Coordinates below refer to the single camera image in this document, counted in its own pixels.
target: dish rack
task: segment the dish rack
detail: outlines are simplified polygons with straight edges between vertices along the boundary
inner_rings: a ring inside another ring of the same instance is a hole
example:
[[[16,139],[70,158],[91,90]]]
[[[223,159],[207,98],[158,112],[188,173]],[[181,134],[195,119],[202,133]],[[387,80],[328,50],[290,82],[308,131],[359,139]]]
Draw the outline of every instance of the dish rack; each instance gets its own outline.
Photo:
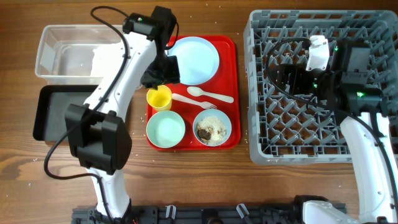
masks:
[[[276,92],[264,75],[266,55],[275,43],[312,35],[324,35],[330,50],[344,38],[369,44],[369,86],[382,89],[389,97],[391,141],[398,160],[397,16],[392,11],[256,10],[244,30],[252,161],[263,165],[351,162],[334,114]],[[308,52],[300,42],[284,44],[282,48],[270,58],[270,67],[307,62]]]

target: black tray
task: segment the black tray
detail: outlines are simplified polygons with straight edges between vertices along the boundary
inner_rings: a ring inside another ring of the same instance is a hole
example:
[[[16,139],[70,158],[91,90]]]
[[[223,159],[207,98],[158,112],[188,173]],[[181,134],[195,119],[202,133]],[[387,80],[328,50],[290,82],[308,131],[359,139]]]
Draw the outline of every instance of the black tray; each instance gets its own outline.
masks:
[[[47,85],[40,91],[33,138],[56,141],[67,131],[65,111],[69,104],[83,105],[97,85]]]

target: red tray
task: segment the red tray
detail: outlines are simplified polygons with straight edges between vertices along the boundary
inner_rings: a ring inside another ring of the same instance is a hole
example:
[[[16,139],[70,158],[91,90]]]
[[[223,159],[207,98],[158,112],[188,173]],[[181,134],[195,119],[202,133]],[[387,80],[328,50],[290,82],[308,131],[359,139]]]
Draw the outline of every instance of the red tray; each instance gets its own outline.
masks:
[[[168,149],[162,149],[154,146],[147,138],[148,143],[156,150],[174,151],[231,149],[235,147],[235,145],[237,145],[241,139],[241,117],[239,112],[239,88],[238,75],[236,72],[235,43],[229,37],[223,35],[210,35],[199,37],[210,41],[216,47],[220,56],[220,65],[213,78],[211,78],[204,84],[198,85],[197,87],[200,87],[204,91],[232,96],[234,98],[234,103],[225,103],[209,96],[192,96],[187,91],[187,88],[189,86],[183,85],[181,83],[177,85],[169,84],[167,86],[171,89],[173,93],[178,93],[199,102],[207,101],[216,105],[217,109],[224,112],[231,120],[231,136],[224,144],[220,146],[210,147],[203,145],[196,139],[192,129],[193,120],[196,118],[198,113],[203,111],[203,108],[173,100],[171,110],[178,113],[185,121],[185,135],[176,146]],[[147,105],[147,123],[150,117],[152,117],[152,115],[154,115],[155,113],[156,110],[154,110],[150,105]]]

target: plastic container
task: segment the plastic container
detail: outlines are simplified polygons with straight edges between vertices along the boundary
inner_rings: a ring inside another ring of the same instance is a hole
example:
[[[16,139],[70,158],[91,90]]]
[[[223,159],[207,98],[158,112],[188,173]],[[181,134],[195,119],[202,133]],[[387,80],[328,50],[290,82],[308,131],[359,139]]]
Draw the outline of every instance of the plastic container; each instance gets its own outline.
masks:
[[[176,146],[169,149],[156,147],[148,140],[148,143],[158,151],[231,149],[235,147],[241,139],[241,117],[239,112],[239,87],[236,71],[235,43],[230,38],[222,35],[200,37],[210,41],[216,47],[220,56],[220,65],[213,78],[197,87],[200,87],[204,91],[232,96],[234,102],[225,103],[209,96],[192,96],[187,91],[188,86],[181,83],[177,85],[169,84],[167,86],[173,93],[178,93],[199,102],[207,101],[216,105],[217,109],[224,112],[231,120],[231,136],[220,146],[204,146],[196,139],[193,133],[193,121],[196,116],[203,111],[203,108],[174,100],[170,110],[178,113],[184,119],[186,132],[184,138]],[[155,113],[156,110],[150,105],[147,105],[147,122]]]
[[[105,25],[47,26],[37,50],[35,74],[49,84],[98,85],[102,77],[90,76],[93,49],[120,41]]]
[[[311,106],[307,109],[301,102],[274,93],[274,87],[264,78],[265,56],[276,42],[315,34],[325,35],[330,49],[342,38],[369,44],[369,84],[389,96],[391,139],[393,149],[398,147],[398,19],[393,12],[256,10],[244,30],[250,156],[256,164],[351,162],[334,114],[327,116],[328,111]],[[270,59],[270,66],[307,62],[301,43],[286,44],[281,52]]]

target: white fork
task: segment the white fork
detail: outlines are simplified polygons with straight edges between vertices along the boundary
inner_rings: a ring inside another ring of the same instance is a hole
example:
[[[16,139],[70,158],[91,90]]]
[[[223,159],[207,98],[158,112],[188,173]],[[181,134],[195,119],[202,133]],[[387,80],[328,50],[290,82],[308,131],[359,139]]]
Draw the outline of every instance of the white fork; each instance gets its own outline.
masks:
[[[202,107],[203,109],[217,109],[217,106],[212,104],[212,103],[209,103],[209,102],[197,102],[195,100],[191,100],[188,97],[179,95],[177,93],[173,93],[172,94],[172,99],[173,100],[177,100],[177,101],[181,101],[181,102],[184,102],[184,103],[190,103],[190,104],[193,104],[193,105],[197,105],[197,106]]]

